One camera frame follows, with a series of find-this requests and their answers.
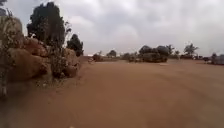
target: boulder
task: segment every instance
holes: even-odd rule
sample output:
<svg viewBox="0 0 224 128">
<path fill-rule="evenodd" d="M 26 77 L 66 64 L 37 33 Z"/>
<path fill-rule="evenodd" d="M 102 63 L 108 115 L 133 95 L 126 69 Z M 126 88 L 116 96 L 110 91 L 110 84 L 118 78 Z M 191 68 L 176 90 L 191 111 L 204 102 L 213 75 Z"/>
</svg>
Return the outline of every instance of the boulder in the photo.
<svg viewBox="0 0 224 128">
<path fill-rule="evenodd" d="M 24 40 L 24 49 L 36 56 L 47 57 L 47 49 L 44 48 L 44 43 L 34 38 L 26 37 Z"/>
<path fill-rule="evenodd" d="M 63 55 L 67 61 L 68 66 L 75 66 L 78 63 L 78 57 L 76 56 L 76 53 L 74 50 L 65 48 L 64 49 L 64 55 Z"/>
<path fill-rule="evenodd" d="M 14 67 L 10 70 L 9 80 L 25 81 L 47 73 L 44 58 L 33 56 L 25 49 L 9 49 Z"/>
<path fill-rule="evenodd" d="M 77 66 L 67 66 L 63 72 L 66 77 L 75 77 L 77 73 Z"/>
</svg>

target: large rock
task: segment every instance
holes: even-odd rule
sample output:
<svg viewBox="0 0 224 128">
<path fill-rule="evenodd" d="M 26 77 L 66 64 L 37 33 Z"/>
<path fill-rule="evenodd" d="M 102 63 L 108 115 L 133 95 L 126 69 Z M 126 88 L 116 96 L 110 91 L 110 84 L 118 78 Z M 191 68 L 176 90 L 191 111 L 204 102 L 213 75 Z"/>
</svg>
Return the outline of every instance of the large rock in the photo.
<svg viewBox="0 0 224 128">
<path fill-rule="evenodd" d="M 25 49 L 9 49 L 9 52 L 15 65 L 10 71 L 10 81 L 25 81 L 47 73 L 44 58 L 33 56 Z"/>
<path fill-rule="evenodd" d="M 66 77 L 75 77 L 77 74 L 77 66 L 67 66 L 63 71 Z"/>
<path fill-rule="evenodd" d="M 63 55 L 67 61 L 67 66 L 76 66 L 78 61 L 78 57 L 76 56 L 76 53 L 74 50 L 65 48 L 64 49 L 64 55 Z"/>
<path fill-rule="evenodd" d="M 44 48 L 44 43 L 34 38 L 26 37 L 24 40 L 24 49 L 36 56 L 47 57 L 47 49 Z"/>
</svg>

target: cloudy sky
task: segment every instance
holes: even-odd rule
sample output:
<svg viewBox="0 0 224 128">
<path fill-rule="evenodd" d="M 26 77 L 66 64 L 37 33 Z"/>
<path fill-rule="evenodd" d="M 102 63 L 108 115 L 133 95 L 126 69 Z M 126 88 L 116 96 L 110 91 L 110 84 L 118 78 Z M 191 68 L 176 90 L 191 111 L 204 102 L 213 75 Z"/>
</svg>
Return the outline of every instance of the cloudy sky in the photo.
<svg viewBox="0 0 224 128">
<path fill-rule="evenodd" d="M 8 0 L 5 7 L 26 24 L 33 8 L 47 0 Z M 224 53 L 223 0 L 55 0 L 87 54 L 111 49 L 172 44 L 183 51 L 193 42 L 202 55 Z"/>
</svg>

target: tree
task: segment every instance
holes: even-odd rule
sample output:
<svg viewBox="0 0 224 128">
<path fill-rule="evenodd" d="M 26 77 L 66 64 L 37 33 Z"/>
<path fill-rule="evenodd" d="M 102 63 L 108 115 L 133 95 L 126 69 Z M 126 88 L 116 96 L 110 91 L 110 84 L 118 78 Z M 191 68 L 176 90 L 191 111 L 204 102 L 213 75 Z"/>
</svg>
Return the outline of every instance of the tree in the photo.
<svg viewBox="0 0 224 128">
<path fill-rule="evenodd" d="M 116 57 L 117 56 L 117 52 L 115 50 L 111 50 L 108 54 L 108 57 Z"/>
<path fill-rule="evenodd" d="M 216 64 L 216 58 L 217 58 L 217 54 L 216 54 L 216 53 L 213 53 L 213 54 L 212 54 L 212 57 L 211 57 L 211 59 L 212 59 L 212 64 Z"/>
<path fill-rule="evenodd" d="M 175 55 L 177 56 L 177 55 L 179 55 L 180 54 L 180 51 L 175 51 Z"/>
<path fill-rule="evenodd" d="M 67 41 L 67 48 L 73 49 L 77 56 L 83 55 L 83 42 L 79 40 L 79 37 L 76 34 L 73 34 L 72 38 Z"/>
<path fill-rule="evenodd" d="M 140 54 L 145 54 L 145 53 L 150 53 L 152 52 L 152 48 L 150 48 L 149 46 L 147 45 L 144 45 L 140 50 L 139 50 L 139 53 Z"/>
<path fill-rule="evenodd" d="M 70 29 L 65 30 L 63 17 L 60 16 L 60 9 L 54 2 L 37 6 L 30 16 L 30 20 L 31 23 L 27 25 L 28 36 L 31 37 L 34 34 L 34 38 L 44 41 L 47 45 L 57 43 L 58 46 L 62 46 L 66 32 L 70 31 Z"/>
<path fill-rule="evenodd" d="M 170 55 L 169 48 L 166 47 L 166 46 L 158 46 L 157 47 L 157 51 L 161 55 L 165 55 L 165 56 L 169 56 Z"/>
<path fill-rule="evenodd" d="M 130 53 L 125 53 L 124 55 L 122 55 L 122 59 L 123 60 L 129 60 L 131 57 L 131 54 Z"/>
<path fill-rule="evenodd" d="M 173 50 L 175 49 L 174 47 L 173 47 L 173 45 L 167 45 L 166 46 L 167 48 L 168 48 L 168 50 L 169 50 L 169 55 L 172 55 L 173 54 Z"/>
<path fill-rule="evenodd" d="M 184 53 L 186 53 L 189 56 L 193 56 L 195 51 L 198 49 L 198 47 L 195 47 L 193 44 L 187 45 L 184 49 Z"/>
<path fill-rule="evenodd" d="M 7 2 L 7 0 L 0 0 L 0 6 L 3 6 L 5 2 Z"/>
</svg>

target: sandy ground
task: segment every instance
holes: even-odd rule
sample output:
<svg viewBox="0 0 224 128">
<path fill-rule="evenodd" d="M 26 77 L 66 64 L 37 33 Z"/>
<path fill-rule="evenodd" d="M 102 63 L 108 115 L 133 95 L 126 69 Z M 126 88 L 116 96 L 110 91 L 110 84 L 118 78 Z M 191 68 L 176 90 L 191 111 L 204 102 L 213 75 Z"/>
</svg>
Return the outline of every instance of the sandy ground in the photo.
<svg viewBox="0 0 224 128">
<path fill-rule="evenodd" d="M 0 128 L 224 128 L 222 66 L 104 62 L 78 78 L 0 104 Z"/>
</svg>

